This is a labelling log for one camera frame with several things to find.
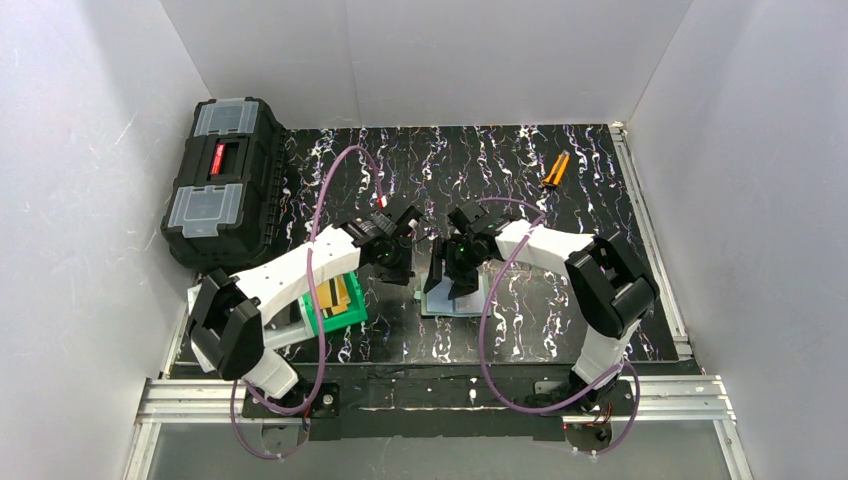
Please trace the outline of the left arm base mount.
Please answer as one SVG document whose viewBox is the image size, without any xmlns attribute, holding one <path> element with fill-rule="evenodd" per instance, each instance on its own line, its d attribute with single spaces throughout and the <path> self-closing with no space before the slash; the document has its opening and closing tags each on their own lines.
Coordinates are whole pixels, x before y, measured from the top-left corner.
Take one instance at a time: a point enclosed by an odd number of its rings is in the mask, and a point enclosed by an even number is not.
<svg viewBox="0 0 848 480">
<path fill-rule="evenodd" d="M 340 386 L 336 383 L 322 383 L 316 396 L 309 401 L 314 384 L 300 379 L 294 387 L 282 398 L 268 396 L 262 389 L 250 383 L 245 384 L 246 397 L 242 408 L 242 417 L 271 418 L 275 420 L 291 419 L 293 425 L 299 428 L 298 443 L 286 453 L 272 453 L 266 446 L 266 453 L 259 453 L 249 448 L 249 452 L 257 458 L 284 459 L 310 440 L 311 421 L 315 419 L 335 418 L 340 410 Z"/>
</svg>

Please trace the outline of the white bin with black cards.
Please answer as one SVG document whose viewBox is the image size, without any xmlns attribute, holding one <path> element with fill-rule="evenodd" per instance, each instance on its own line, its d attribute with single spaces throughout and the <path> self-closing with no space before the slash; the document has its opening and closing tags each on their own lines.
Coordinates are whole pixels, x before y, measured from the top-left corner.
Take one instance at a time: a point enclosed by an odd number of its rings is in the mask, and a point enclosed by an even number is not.
<svg viewBox="0 0 848 480">
<path fill-rule="evenodd" d="M 264 345 L 281 349 L 315 336 L 304 302 L 298 299 L 277 312 L 263 327 Z"/>
</svg>

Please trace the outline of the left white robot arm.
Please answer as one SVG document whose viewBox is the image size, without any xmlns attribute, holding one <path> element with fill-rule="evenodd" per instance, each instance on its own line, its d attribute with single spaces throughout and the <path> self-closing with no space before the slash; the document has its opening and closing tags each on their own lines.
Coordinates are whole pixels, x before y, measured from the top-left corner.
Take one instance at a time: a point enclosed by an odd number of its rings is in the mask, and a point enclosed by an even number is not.
<svg viewBox="0 0 848 480">
<path fill-rule="evenodd" d="M 299 375 L 278 354 L 285 343 L 317 335 L 315 319 L 267 336 L 265 327 L 335 277 L 372 266 L 377 278 L 406 286 L 413 277 L 412 245 L 422 212 L 399 201 L 331 225 L 316 238 L 253 269 L 206 274 L 189 289 L 188 335 L 201 369 L 227 381 L 243 380 L 280 399 Z"/>
</svg>

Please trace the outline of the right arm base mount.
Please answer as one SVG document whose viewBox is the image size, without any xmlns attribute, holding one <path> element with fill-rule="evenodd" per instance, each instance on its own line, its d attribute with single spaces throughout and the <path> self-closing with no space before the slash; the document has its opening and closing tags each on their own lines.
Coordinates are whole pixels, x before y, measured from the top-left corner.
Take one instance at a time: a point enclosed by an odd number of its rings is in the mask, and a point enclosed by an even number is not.
<svg viewBox="0 0 848 480">
<path fill-rule="evenodd" d="M 565 439 L 575 453 L 598 456 L 617 447 L 635 423 L 641 394 L 637 385 L 619 376 L 599 389 L 590 390 L 568 406 L 544 413 L 564 420 Z"/>
</svg>

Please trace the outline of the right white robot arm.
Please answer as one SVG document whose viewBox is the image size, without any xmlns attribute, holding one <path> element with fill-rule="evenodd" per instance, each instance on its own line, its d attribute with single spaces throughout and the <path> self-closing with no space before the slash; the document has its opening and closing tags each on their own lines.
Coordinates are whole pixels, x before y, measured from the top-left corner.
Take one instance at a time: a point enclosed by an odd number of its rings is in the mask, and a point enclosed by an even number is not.
<svg viewBox="0 0 848 480">
<path fill-rule="evenodd" d="M 561 275 L 587 323 L 570 383 L 599 392 L 615 381 L 626 346 L 660 297 L 656 280 L 623 232 L 592 235 L 534 226 L 515 215 L 490 213 L 480 201 L 455 208 L 448 218 L 453 231 L 433 243 L 423 295 L 437 292 L 455 301 L 475 294 L 478 270 L 491 260 Z"/>
</svg>

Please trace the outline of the green plastic bin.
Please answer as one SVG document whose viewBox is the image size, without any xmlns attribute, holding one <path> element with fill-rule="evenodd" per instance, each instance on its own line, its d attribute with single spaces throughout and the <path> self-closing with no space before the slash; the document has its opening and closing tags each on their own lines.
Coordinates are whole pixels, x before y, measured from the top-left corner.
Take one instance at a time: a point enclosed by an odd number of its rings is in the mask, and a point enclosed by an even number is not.
<svg viewBox="0 0 848 480">
<path fill-rule="evenodd" d="M 337 276 L 317 287 L 326 333 L 364 322 L 365 295 L 355 273 Z"/>
</svg>

